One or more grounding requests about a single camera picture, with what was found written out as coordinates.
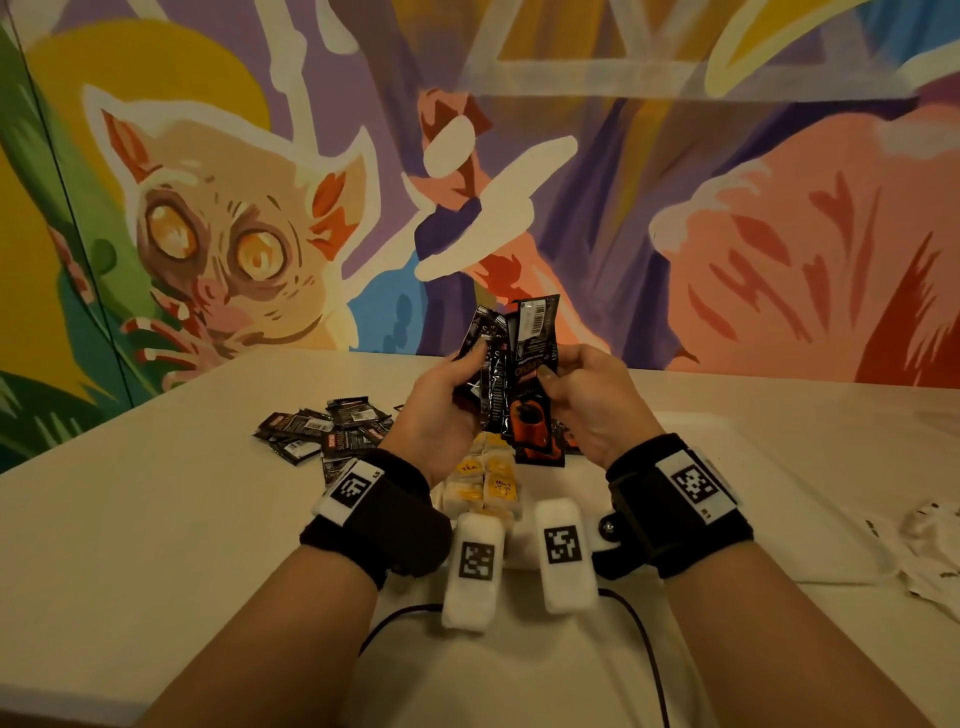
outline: white cloth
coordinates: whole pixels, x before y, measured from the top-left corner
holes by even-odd
[[[960,503],[928,500],[900,526],[881,516],[859,518],[894,554],[910,593],[960,621]]]

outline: forearm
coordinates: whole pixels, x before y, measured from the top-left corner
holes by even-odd
[[[928,728],[900,689],[754,542],[667,579],[725,728]]]
[[[138,725],[332,726],[376,598],[349,559],[300,546]]]

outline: pile of coffee packets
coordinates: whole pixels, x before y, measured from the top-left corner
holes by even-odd
[[[516,451],[516,462],[562,468],[568,452],[580,452],[572,433],[550,416],[550,398],[537,379],[545,365],[557,370],[555,330],[560,296],[516,302],[497,313],[477,306],[457,358],[487,342],[483,369],[457,393],[480,411],[480,425]]]
[[[374,449],[394,424],[394,418],[370,404],[367,397],[329,400],[326,411],[302,408],[296,414],[274,412],[260,423],[253,437],[270,444],[288,463],[299,465],[319,454],[324,479],[332,483],[352,457]]]

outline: colorful wall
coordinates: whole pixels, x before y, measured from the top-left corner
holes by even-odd
[[[955,0],[4,2],[0,470],[554,292],[635,367],[960,386]]]

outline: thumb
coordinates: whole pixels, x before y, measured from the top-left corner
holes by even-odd
[[[442,365],[444,379],[452,387],[466,383],[468,379],[480,371],[486,356],[487,342],[481,339],[465,357]]]
[[[543,391],[553,401],[566,401],[566,381],[562,376],[557,376],[548,367],[540,365],[537,369],[537,379]]]

